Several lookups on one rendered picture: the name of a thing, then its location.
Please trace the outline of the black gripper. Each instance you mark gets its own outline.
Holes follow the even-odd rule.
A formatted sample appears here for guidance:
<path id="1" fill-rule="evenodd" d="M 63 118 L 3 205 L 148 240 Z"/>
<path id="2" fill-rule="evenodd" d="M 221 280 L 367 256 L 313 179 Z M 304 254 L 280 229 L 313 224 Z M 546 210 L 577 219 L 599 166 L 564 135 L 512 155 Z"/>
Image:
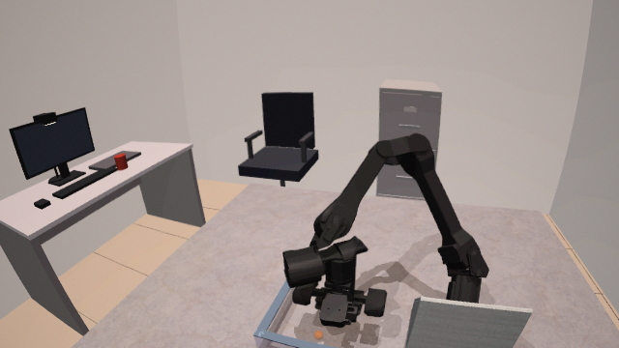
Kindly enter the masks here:
<path id="1" fill-rule="evenodd" d="M 355 272 L 356 275 L 356 272 Z M 315 308 L 321 309 L 322 296 L 325 292 L 325 287 L 332 288 L 332 291 L 342 293 L 342 290 L 351 291 L 353 297 L 353 304 L 358 307 L 358 315 L 361 312 L 361 308 L 365 305 L 364 313 L 366 316 L 382 317 L 385 311 L 385 302 L 387 299 L 387 292 L 381 289 L 368 289 L 368 295 L 364 295 L 362 290 L 355 289 L 355 275 L 346 281 L 331 280 L 325 274 L 326 281 L 324 287 L 316 288 L 318 282 L 310 283 L 300 287 L 295 287 L 292 293 L 292 302 L 295 305 L 310 305 L 311 297 L 316 297 Z"/>

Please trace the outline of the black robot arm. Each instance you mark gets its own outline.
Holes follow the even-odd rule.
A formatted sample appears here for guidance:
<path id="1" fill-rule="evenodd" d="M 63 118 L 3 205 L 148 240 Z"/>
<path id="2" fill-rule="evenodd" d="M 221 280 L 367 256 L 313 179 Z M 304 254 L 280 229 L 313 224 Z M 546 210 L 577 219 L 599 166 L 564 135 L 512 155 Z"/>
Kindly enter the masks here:
<path id="1" fill-rule="evenodd" d="M 355 275 L 357 254 L 368 251 L 367 246 L 357 236 L 329 245 L 349 233 L 359 204 L 384 164 L 400 164 L 416 180 L 426 199 L 442 235 L 438 252 L 451 277 L 446 300 L 478 304 L 482 277 L 487 277 L 489 268 L 473 236 L 458 221 L 436 174 L 428 139 L 418 133 L 376 142 L 342 194 L 314 221 L 315 233 L 309 247 L 282 253 L 289 288 L 319 282 L 325 274 L 336 281 Z M 328 248 L 320 250 L 324 247 Z M 323 326 L 344 328 L 355 323 L 357 316 L 358 307 L 353 304 L 351 291 L 343 289 L 337 293 L 325 287 L 319 313 Z"/>

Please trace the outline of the low clear glass corner wall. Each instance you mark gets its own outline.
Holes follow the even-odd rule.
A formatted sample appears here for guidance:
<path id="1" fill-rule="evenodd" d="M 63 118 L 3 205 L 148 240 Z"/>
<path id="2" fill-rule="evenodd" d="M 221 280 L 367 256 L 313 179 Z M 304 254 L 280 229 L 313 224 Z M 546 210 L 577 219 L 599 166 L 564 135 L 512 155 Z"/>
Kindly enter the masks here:
<path id="1" fill-rule="evenodd" d="M 292 293 L 294 289 L 295 287 L 289 289 L 287 296 L 283 300 L 282 305 L 278 310 L 277 315 L 273 319 L 272 324 L 268 327 L 267 332 L 276 333 L 279 330 L 282 321 L 284 320 L 287 312 L 289 311 L 289 308 L 292 306 Z M 284 344 L 273 342 L 257 336 L 254 336 L 254 339 L 257 348 L 295 348 L 293 346 L 286 346 Z"/>

